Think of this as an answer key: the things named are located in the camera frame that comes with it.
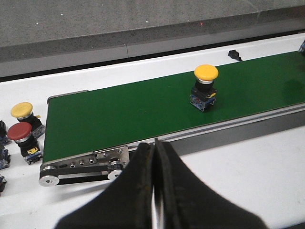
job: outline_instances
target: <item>white surface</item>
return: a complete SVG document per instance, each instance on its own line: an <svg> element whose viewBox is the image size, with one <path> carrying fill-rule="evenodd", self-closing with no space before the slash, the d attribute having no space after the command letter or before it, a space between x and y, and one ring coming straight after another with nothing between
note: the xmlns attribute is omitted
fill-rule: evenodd
<svg viewBox="0 0 305 229"><path fill-rule="evenodd" d="M17 120L10 109L31 102L35 115L46 123L47 98L79 90L192 71L209 63L235 62L228 51L236 49L243 60L298 50L305 34L183 53L150 60L88 70L59 73L0 83L0 119L7 126ZM234 203L258 214L271 228L305 221L304 127L251 139L191 155L183 160L207 185ZM27 165L16 144L7 147L10 168L0 170L7 179L0 197L0 228L52 228L63 215L87 203L108 181L41 187L37 162Z"/></svg>

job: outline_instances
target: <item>yellow push button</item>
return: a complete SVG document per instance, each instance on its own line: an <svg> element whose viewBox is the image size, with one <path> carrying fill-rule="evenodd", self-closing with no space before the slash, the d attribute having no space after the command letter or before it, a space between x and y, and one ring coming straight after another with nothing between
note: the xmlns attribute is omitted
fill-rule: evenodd
<svg viewBox="0 0 305 229"><path fill-rule="evenodd" d="M28 102L19 103L13 106L10 111L11 116L15 118L23 118L31 114L33 105Z"/></svg>
<svg viewBox="0 0 305 229"><path fill-rule="evenodd" d="M213 65L203 64L194 71L195 76L204 81L211 81L218 77L218 70Z"/></svg>

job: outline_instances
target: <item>red push button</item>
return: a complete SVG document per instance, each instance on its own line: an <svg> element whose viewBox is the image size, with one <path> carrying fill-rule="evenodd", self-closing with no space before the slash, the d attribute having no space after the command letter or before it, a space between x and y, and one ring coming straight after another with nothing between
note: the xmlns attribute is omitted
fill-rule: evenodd
<svg viewBox="0 0 305 229"><path fill-rule="evenodd" d="M31 130L32 126L29 123L16 123L8 130L8 138L14 141L24 139L31 133Z"/></svg>

